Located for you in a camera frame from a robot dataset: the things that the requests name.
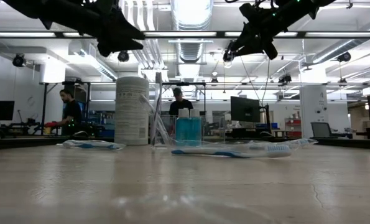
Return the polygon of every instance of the rack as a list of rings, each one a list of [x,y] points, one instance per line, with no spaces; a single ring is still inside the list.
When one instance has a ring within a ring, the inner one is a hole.
[[[285,118],[285,132],[287,137],[300,137],[302,136],[302,127],[300,118]]]

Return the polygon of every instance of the fluorescent light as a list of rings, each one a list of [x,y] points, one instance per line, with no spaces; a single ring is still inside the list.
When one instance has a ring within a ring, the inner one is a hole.
[[[370,37],[370,32],[307,32],[306,37]]]
[[[81,35],[80,33],[77,33],[77,32],[64,32],[63,35],[65,37],[91,37],[88,34]]]
[[[212,44],[213,40],[168,40],[170,44]]]
[[[53,32],[0,32],[0,37],[56,37]]]
[[[94,82],[91,85],[116,85],[116,83]]]
[[[216,32],[144,32],[146,37],[214,37]]]
[[[225,32],[225,37],[239,37],[241,32]],[[276,35],[276,37],[295,37],[298,33],[297,32],[280,32]]]
[[[295,37],[298,35],[297,32],[279,32],[276,37]]]
[[[225,32],[224,36],[225,37],[239,37],[241,32]]]

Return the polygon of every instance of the man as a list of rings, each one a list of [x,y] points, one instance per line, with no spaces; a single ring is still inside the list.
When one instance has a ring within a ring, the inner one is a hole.
[[[45,124],[45,127],[54,127],[54,126],[66,126],[70,123],[80,123],[81,122],[81,108],[80,105],[74,100],[72,93],[68,90],[60,90],[60,97],[62,101],[66,104],[66,107],[63,111],[63,119],[59,122],[51,122]],[[69,134],[66,128],[62,129],[62,134]]]
[[[186,99],[183,99],[182,91],[180,90],[180,88],[173,89],[173,95],[176,101],[171,103],[171,106],[170,106],[171,116],[178,116],[179,109],[184,109],[184,108],[193,109],[192,102]]]

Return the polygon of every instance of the toothbrush handle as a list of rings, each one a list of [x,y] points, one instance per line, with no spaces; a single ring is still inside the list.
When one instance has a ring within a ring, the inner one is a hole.
[[[234,151],[219,151],[213,149],[177,149],[171,151],[172,154],[198,154],[198,155],[212,155],[212,156],[228,156],[232,158],[249,158],[248,155],[241,152]]]

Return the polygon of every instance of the blue toothbrush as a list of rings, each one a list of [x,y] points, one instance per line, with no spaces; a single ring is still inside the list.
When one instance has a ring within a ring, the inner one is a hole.
[[[280,158],[291,156],[291,149],[287,145],[271,145],[265,148],[265,153],[250,154],[236,151],[221,151],[214,149],[176,149],[171,151],[176,155],[209,155],[209,156],[228,156],[231,158]]]

